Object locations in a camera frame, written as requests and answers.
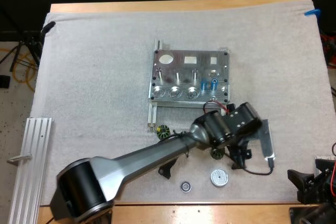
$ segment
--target rectangular hole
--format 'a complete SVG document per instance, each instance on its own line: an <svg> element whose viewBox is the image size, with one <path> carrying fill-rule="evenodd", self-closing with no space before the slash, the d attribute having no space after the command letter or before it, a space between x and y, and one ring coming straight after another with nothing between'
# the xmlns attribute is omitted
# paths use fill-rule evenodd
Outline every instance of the rectangular hole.
<svg viewBox="0 0 336 224"><path fill-rule="evenodd" d="M184 57L184 63L185 64L196 64L197 63L197 57L195 57L195 56L185 56Z"/></svg>
<svg viewBox="0 0 336 224"><path fill-rule="evenodd" d="M210 57L210 64L217 64L217 57Z"/></svg>

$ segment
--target blue component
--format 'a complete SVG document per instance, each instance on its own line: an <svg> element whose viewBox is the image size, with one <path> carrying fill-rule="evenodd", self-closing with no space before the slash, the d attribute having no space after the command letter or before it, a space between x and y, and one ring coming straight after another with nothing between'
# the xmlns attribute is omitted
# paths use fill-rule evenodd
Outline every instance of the blue component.
<svg viewBox="0 0 336 224"><path fill-rule="evenodd" d="M216 90L218 85L218 80L217 79L212 79L211 81L211 90Z"/></svg>
<svg viewBox="0 0 336 224"><path fill-rule="evenodd" d="M208 82L204 79L201 80L201 90L206 90Z"/></svg>
<svg viewBox="0 0 336 224"><path fill-rule="evenodd" d="M305 16L310 16L310 15L316 15L316 18L319 19L319 17L321 16L321 10L314 9L314 10L309 10L305 12Z"/></svg>

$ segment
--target table surface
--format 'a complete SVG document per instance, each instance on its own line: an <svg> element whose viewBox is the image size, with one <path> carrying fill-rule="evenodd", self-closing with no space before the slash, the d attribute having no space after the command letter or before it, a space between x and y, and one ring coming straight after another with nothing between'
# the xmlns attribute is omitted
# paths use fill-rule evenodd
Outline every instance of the table surface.
<svg viewBox="0 0 336 224"><path fill-rule="evenodd" d="M209 10L299 0L184 0L52 4L51 13L153 12ZM289 208L298 205L193 205L137 204L113 208L113 223L290 223ZM40 207L39 224L52 218L49 207Z"/></svg>

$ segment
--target green gear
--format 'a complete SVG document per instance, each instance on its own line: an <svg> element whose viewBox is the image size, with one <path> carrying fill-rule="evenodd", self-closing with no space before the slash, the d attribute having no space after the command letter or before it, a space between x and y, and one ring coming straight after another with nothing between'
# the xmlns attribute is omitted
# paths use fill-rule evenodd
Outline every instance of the green gear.
<svg viewBox="0 0 336 224"><path fill-rule="evenodd" d="M160 125L156 128L156 135L160 140L163 140L165 137L170 136L170 130L167 125Z"/></svg>
<svg viewBox="0 0 336 224"><path fill-rule="evenodd" d="M224 157L225 150L212 149L210 154L213 159L220 160Z"/></svg>

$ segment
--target blue clip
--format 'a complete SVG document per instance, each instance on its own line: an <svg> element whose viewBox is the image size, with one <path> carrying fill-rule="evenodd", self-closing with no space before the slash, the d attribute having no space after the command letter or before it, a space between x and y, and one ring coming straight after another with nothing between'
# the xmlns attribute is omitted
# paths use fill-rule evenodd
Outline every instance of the blue clip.
<svg viewBox="0 0 336 224"><path fill-rule="evenodd" d="M310 16L310 15L316 15L316 18L319 19L321 16L321 10L320 9L314 9L314 10L309 10L305 12L305 16Z"/></svg>

